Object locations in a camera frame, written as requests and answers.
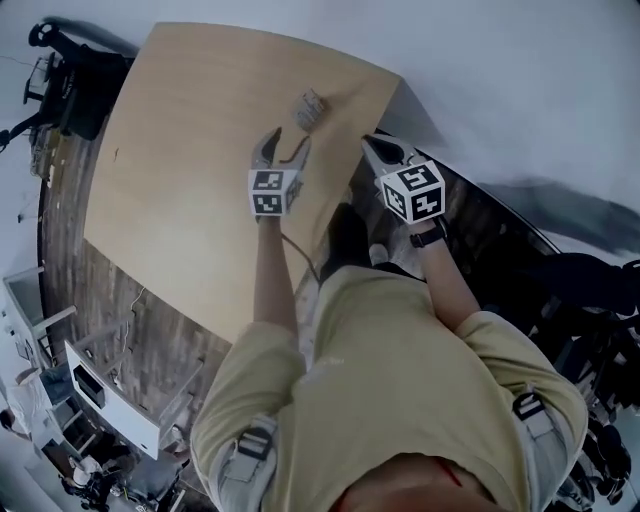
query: black chair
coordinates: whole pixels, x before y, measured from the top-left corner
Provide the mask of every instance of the black chair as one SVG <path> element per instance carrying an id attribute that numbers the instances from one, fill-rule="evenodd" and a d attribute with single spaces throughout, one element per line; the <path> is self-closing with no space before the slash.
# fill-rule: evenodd
<path id="1" fill-rule="evenodd" d="M 33 27 L 29 44 L 51 47 L 62 60 L 56 64 L 55 54 L 49 57 L 44 95 L 31 92 L 31 79 L 27 80 L 23 102 L 40 101 L 40 109 L 11 130 L 0 132 L 0 152 L 29 128 L 59 127 L 65 135 L 94 140 L 120 93 L 133 59 L 78 45 L 54 23 Z"/>

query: wooden floor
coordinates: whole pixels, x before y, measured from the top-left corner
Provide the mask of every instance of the wooden floor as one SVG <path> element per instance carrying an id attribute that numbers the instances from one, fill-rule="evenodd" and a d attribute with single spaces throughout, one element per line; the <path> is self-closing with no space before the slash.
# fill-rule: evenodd
<path id="1" fill-rule="evenodd" d="M 63 341 L 80 340 L 130 310 L 142 287 L 113 265 L 83 237 L 84 218 L 100 140 L 71 137 L 63 142 L 66 161 L 52 179 L 44 198 L 41 257 L 45 266 L 43 300 L 46 311 L 75 304 L 76 315 L 50 331 L 54 353 L 64 361 Z M 176 381 L 202 359 L 204 367 L 188 391 L 194 395 L 187 415 L 179 419 L 188 435 L 197 411 L 230 344 L 144 291 L 134 306 L 135 321 L 127 336 L 132 355 L 123 364 L 120 381 L 125 393 L 154 412 Z M 126 329 L 113 340 L 97 343 L 94 360 L 112 360 L 124 348 Z M 202 489 L 193 471 L 183 479 Z"/>
<path id="2" fill-rule="evenodd" d="M 193 364 L 204 361 L 204 368 L 188 389 L 194 395 L 188 413 L 179 419 L 188 435 L 213 378 L 230 349 L 230 344 L 189 320 L 113 265 L 84 240 L 84 219 L 100 140 L 86 142 L 78 137 L 63 139 L 57 165 L 42 200 L 41 257 L 45 266 L 43 306 L 46 312 L 75 304 L 77 314 L 54 326 L 50 339 L 59 360 L 64 360 L 63 341 L 80 340 L 106 323 L 123 316 L 134 306 L 135 321 L 126 337 L 131 357 L 122 366 L 120 381 L 128 396 L 154 412 L 167 393 Z M 503 233 L 505 226 L 531 239 L 528 227 L 501 205 L 452 171 L 441 167 L 447 182 L 447 218 L 464 243 L 454 244 L 458 265 L 468 274 L 472 260 L 482 248 Z M 375 241 L 388 237 L 397 226 L 373 198 L 371 173 L 362 166 L 352 181 L 356 209 L 367 220 Z M 530 240 L 543 253 L 551 252 L 540 239 Z M 113 340 L 97 344 L 97 362 L 112 360 L 125 344 L 123 329 Z M 190 491 L 190 510 L 213 510 L 193 471 L 185 472 Z"/>

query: wooden table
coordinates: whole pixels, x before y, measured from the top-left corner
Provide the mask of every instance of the wooden table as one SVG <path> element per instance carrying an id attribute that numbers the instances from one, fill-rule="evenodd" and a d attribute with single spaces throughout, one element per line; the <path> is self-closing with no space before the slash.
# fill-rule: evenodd
<path id="1" fill-rule="evenodd" d="M 400 78 L 343 53 L 266 32 L 158 24 L 109 121 L 84 235 L 178 311 L 235 341 L 251 320 L 257 227 L 251 152 L 312 87 L 329 113 L 312 133 L 305 185 L 284 231 L 312 257 Z M 294 286 L 305 261 L 287 248 Z"/>

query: wristwatch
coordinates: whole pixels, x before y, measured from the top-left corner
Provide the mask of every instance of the wristwatch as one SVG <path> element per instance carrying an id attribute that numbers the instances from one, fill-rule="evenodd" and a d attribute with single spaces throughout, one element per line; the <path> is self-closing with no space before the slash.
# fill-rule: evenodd
<path id="1" fill-rule="evenodd" d="M 421 247 L 426 247 L 433 242 L 437 242 L 441 238 L 444 238 L 444 233 L 442 232 L 440 224 L 436 224 L 435 227 L 425 231 L 424 233 L 411 235 L 409 240 L 411 241 L 411 245 L 419 249 Z"/>

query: shoulder strap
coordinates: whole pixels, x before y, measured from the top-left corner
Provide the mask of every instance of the shoulder strap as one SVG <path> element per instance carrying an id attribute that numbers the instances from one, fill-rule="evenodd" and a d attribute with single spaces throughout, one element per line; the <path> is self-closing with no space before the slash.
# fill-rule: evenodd
<path id="1" fill-rule="evenodd" d="M 258 512 L 277 464 L 277 423 L 258 415 L 236 439 L 227 441 L 211 464 L 209 488 L 221 512 Z"/>
<path id="2" fill-rule="evenodd" d="M 544 510 L 575 464 L 571 429 L 564 417 L 546 407 L 535 392 L 513 403 L 513 416 L 525 454 L 531 512 Z"/>

